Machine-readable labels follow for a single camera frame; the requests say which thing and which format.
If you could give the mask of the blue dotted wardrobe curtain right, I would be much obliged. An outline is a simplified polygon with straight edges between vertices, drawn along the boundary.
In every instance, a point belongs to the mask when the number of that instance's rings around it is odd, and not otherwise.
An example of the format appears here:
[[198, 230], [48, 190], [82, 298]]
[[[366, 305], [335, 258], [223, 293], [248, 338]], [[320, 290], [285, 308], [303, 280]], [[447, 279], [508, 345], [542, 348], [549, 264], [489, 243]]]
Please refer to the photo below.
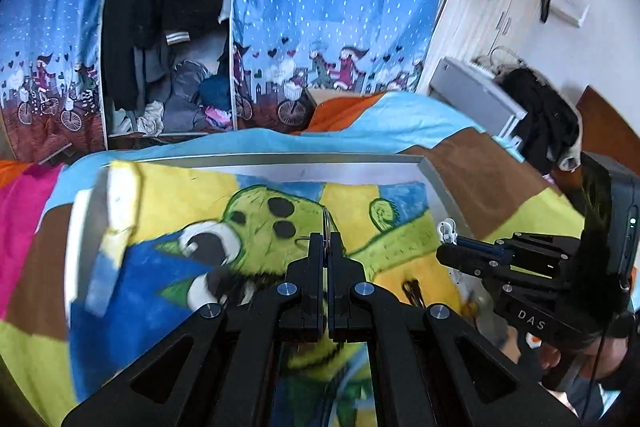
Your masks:
[[440, 0], [232, 0], [236, 123], [303, 129], [310, 92], [414, 91]]

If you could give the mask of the black hair clip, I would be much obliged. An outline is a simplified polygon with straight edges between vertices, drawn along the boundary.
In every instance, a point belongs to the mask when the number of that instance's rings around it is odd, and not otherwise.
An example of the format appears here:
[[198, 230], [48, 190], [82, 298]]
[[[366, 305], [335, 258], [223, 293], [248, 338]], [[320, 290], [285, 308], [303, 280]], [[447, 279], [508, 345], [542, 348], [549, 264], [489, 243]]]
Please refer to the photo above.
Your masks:
[[420, 282], [417, 279], [403, 281], [401, 287], [411, 306], [422, 309], [426, 308]]

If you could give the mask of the white silver hair clip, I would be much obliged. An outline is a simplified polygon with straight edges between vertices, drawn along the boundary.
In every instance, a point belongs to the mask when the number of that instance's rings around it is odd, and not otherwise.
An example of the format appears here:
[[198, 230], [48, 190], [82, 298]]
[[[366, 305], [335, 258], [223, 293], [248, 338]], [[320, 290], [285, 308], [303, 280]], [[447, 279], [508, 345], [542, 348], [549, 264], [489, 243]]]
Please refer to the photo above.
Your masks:
[[446, 218], [437, 225], [439, 242], [442, 244], [457, 244], [458, 232], [457, 223], [452, 218]]

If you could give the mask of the beige wooden wardrobe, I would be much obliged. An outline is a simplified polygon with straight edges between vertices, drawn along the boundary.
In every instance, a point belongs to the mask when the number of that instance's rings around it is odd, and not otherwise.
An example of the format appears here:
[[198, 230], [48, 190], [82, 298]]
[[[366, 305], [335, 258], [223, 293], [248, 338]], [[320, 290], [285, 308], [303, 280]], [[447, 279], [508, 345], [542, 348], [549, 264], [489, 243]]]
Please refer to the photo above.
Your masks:
[[428, 91], [445, 56], [469, 62], [497, 46], [521, 55], [529, 29], [539, 23], [540, 0], [444, 0], [416, 91]]

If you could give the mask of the black clothes pile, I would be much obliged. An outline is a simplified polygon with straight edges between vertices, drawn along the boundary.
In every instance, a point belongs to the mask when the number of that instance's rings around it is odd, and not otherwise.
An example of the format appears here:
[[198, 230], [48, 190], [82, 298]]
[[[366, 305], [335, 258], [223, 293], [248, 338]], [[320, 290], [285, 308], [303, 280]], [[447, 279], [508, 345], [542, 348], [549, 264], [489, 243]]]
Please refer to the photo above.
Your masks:
[[507, 70], [499, 86], [525, 110], [514, 128], [522, 156], [541, 174], [575, 171], [582, 163], [582, 117], [537, 69]]

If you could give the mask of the brown wooden headboard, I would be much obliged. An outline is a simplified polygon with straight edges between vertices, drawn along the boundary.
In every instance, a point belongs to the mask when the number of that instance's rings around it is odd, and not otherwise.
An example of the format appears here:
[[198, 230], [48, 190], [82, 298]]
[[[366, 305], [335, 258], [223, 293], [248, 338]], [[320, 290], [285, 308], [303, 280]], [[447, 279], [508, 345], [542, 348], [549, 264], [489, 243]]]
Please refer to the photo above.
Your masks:
[[597, 90], [588, 86], [576, 108], [582, 116], [582, 150], [608, 156], [639, 173], [639, 135]]

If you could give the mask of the white storage box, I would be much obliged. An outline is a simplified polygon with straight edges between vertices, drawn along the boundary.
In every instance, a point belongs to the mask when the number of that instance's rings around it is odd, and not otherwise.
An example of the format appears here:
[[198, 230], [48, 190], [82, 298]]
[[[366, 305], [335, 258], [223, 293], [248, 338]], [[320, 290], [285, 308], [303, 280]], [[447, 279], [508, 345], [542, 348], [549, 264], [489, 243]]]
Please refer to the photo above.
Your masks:
[[526, 110], [495, 82], [495, 76], [480, 66], [443, 57], [428, 84], [428, 95], [473, 119], [498, 138], [521, 148], [516, 127]]

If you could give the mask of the colourful cartoon bedsheet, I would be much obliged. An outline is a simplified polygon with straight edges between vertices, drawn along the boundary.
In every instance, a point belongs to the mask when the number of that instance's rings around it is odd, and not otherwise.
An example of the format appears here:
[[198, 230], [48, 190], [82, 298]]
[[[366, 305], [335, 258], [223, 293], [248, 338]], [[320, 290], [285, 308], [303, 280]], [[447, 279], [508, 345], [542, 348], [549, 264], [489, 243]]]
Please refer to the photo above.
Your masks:
[[[431, 161], [480, 241], [515, 232], [578, 236], [584, 220], [541, 174], [451, 107], [421, 95], [333, 100], [300, 135], [266, 129], [210, 134], [142, 150], [94, 153], [73, 165], [18, 165], [1, 190], [1, 394], [3, 425], [57, 426], [79, 399], [70, 364], [63, 279], [70, 212], [78, 190], [104, 161], [218, 154], [420, 155]], [[474, 317], [496, 345], [506, 322], [480, 282], [450, 279], [454, 311]]]

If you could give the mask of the grey shallow box tray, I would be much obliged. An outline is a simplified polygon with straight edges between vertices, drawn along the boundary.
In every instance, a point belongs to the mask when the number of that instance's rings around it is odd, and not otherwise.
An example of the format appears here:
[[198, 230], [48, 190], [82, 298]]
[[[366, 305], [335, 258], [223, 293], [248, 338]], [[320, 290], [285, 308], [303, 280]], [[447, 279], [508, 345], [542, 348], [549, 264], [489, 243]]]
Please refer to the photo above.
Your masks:
[[[446, 188], [431, 161], [423, 156], [400, 154], [218, 154], [152, 158], [154, 165], [227, 173], [233, 180], [252, 176], [283, 183], [338, 183], [343, 185], [392, 185], [422, 183], [432, 216], [450, 218], [457, 231], [471, 229], [454, 196]], [[88, 295], [94, 259], [108, 225], [108, 192], [115, 180], [107, 160], [90, 176], [89, 185], [75, 196], [66, 239], [63, 279], [65, 322], [70, 323], [73, 303]]]

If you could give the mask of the blue dotted wardrobe curtain left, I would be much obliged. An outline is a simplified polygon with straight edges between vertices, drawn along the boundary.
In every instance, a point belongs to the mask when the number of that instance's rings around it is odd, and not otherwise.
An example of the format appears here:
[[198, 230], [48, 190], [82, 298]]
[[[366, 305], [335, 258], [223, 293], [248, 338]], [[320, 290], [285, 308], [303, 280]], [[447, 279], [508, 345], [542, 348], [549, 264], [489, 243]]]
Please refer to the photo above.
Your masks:
[[1, 121], [14, 157], [105, 146], [104, 0], [1, 0]]

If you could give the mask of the blue dotted wardrobe curtain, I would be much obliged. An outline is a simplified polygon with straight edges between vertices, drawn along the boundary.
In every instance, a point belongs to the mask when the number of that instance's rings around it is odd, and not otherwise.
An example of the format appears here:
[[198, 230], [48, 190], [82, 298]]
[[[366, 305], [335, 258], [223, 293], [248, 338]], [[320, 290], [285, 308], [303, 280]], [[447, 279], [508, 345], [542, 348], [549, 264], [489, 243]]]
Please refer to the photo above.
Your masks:
[[14, 157], [105, 146], [104, 0], [1, 0], [1, 121]]
[[310, 92], [414, 91], [440, 0], [232, 0], [236, 123], [303, 129]]

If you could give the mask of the dark hanging clothes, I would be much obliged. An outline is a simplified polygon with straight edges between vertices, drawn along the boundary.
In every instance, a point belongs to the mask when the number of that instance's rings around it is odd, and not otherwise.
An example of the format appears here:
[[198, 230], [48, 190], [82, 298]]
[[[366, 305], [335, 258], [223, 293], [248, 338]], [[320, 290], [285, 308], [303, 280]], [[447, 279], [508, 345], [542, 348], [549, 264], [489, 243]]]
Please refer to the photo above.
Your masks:
[[231, 126], [230, 0], [104, 0], [107, 130], [191, 138]]

